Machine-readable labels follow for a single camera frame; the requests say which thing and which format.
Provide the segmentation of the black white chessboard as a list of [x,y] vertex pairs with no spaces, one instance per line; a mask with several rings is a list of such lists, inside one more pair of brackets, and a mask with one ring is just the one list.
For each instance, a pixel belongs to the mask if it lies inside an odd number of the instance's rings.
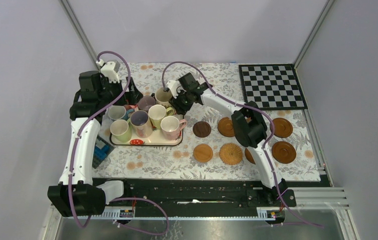
[[245,102],[265,110],[304,110],[306,100],[292,64],[240,64]]

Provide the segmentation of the light bamboo coaster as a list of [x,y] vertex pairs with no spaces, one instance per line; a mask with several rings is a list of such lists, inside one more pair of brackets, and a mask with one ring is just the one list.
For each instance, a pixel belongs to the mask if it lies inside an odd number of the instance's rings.
[[207,144],[199,144],[193,150],[194,158],[200,163],[207,163],[213,158],[213,150]]

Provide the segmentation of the white cup pink front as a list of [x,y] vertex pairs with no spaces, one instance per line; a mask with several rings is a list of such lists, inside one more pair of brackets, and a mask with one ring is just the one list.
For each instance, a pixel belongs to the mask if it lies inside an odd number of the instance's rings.
[[180,132],[187,125],[185,119],[178,119],[175,116],[167,116],[162,119],[160,127],[164,138],[167,140],[177,140]]

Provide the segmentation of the brown ridged wooden coaster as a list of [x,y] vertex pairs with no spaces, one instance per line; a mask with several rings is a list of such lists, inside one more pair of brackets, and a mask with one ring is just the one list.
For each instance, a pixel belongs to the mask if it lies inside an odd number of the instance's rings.
[[253,159],[253,156],[252,156],[252,154],[250,153],[250,151],[248,150],[248,148],[246,148],[246,149],[244,150],[244,154],[245,154],[246,159],[247,159],[251,164],[254,164],[254,165],[255,165],[255,161],[254,161],[254,159]]

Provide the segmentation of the woven rattan coaster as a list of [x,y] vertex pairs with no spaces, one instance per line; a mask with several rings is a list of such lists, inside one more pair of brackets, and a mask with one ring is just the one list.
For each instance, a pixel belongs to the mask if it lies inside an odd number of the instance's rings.
[[243,160],[241,147],[234,143],[224,144],[219,151],[219,157],[226,165],[237,165]]

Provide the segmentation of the large cream cup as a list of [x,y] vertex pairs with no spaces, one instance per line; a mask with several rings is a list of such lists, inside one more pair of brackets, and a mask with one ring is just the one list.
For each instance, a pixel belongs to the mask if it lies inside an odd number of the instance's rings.
[[159,88],[154,95],[157,104],[164,106],[165,108],[171,107],[172,105],[169,103],[169,100],[173,98],[171,91],[164,91],[161,87]]

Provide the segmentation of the cream tray with black rim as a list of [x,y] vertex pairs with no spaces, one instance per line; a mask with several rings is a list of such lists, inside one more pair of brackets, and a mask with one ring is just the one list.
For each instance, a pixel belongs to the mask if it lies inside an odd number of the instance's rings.
[[[176,114],[176,113],[173,114],[173,115],[170,115],[170,116],[175,116],[180,120],[183,119],[182,115]],[[167,140],[167,139],[164,138],[164,135],[162,133],[161,128],[157,129],[152,125],[153,133],[147,138],[141,138],[141,137],[138,137],[135,134],[135,131],[134,131],[132,125],[131,125],[131,129],[132,129],[131,139],[128,142],[119,142],[119,141],[114,140],[112,138],[112,134],[110,133],[110,126],[106,128],[106,129],[109,130],[107,137],[109,138],[110,143],[112,145],[115,145],[115,146],[176,146],[182,141],[183,129],[181,130],[180,135],[179,135],[177,140]]]

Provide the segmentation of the lilac cup centre front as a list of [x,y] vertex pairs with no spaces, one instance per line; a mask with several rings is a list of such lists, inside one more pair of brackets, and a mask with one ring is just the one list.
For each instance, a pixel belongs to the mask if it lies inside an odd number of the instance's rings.
[[143,110],[135,111],[130,116],[130,123],[135,134],[140,138],[147,138],[153,133],[153,127],[148,113]]

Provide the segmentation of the white cup green body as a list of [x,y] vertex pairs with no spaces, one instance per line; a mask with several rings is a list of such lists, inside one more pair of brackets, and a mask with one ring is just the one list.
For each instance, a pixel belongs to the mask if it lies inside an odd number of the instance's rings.
[[129,120],[119,119],[111,124],[110,133],[114,140],[126,143],[131,139],[132,129],[129,122]]

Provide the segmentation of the purple cup dark handle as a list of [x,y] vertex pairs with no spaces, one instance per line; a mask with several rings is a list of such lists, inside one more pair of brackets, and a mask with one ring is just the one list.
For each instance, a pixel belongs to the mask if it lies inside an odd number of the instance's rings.
[[137,103],[138,109],[148,112],[149,109],[156,104],[156,100],[152,96],[143,96]]

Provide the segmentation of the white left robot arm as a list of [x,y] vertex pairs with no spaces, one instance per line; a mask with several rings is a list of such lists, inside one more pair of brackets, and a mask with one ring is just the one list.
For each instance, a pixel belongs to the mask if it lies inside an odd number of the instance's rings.
[[93,185],[91,174],[95,145],[101,128],[104,106],[116,97],[117,106],[134,105],[142,94],[129,78],[129,88],[110,82],[105,74],[92,70],[79,75],[80,89],[70,108],[71,141],[66,165],[57,185],[48,188],[47,196],[63,217],[101,215],[112,200],[127,205],[132,193],[121,180]]

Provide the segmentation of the white cup yellow handle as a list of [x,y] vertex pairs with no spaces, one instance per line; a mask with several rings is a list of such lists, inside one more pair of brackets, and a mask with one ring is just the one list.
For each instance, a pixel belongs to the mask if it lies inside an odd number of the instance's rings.
[[176,113],[173,107],[164,107],[163,105],[156,104],[149,108],[148,116],[152,125],[160,129],[161,121],[168,116],[174,115]]

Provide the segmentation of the floral tablecloth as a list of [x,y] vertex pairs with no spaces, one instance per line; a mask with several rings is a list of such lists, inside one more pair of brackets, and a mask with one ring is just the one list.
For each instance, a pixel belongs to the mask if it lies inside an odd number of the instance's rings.
[[[136,87],[143,91],[158,90],[160,70],[165,63],[153,63],[153,68],[136,70],[143,64],[130,64],[135,70]],[[153,146],[156,143],[146,142],[143,145],[118,145],[112,147],[112,153],[97,168],[88,164],[88,175],[103,178],[144,178],[144,179],[191,179],[191,180],[261,180],[262,175],[258,166],[250,163],[245,156],[240,163],[228,165],[219,157],[220,148],[233,143],[245,149],[235,137],[225,137],[218,131],[218,122],[223,117],[229,117],[239,105],[246,104],[242,96],[242,86],[239,70],[235,63],[202,63],[199,65],[208,81],[214,86],[207,88],[202,94],[206,95],[206,104],[194,103],[184,115],[188,122],[182,130],[182,137],[177,139],[176,146]],[[274,160],[274,171],[278,179],[297,182],[318,182],[319,170],[309,140],[305,116],[300,110],[267,111],[270,119],[284,117],[294,124],[294,133],[288,138],[273,136],[267,142],[270,150],[272,144],[282,140],[289,140],[296,150],[296,158],[292,163],[283,164]],[[193,133],[193,126],[199,121],[205,121],[212,127],[207,137],[197,137]],[[206,144],[212,149],[212,158],[206,163],[195,160],[193,151],[196,146]]]

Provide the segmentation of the blue block puzzle box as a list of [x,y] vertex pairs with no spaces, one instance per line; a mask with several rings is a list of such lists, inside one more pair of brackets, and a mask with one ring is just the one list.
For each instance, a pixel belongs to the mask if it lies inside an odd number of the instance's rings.
[[113,145],[98,135],[95,141],[92,168],[96,169],[114,149]]

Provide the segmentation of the dark walnut coaster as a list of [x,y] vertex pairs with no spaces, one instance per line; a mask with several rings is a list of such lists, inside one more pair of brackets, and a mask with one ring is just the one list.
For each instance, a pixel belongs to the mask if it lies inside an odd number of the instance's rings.
[[211,133],[211,126],[206,121],[199,121],[193,126],[193,133],[199,138],[205,138]]

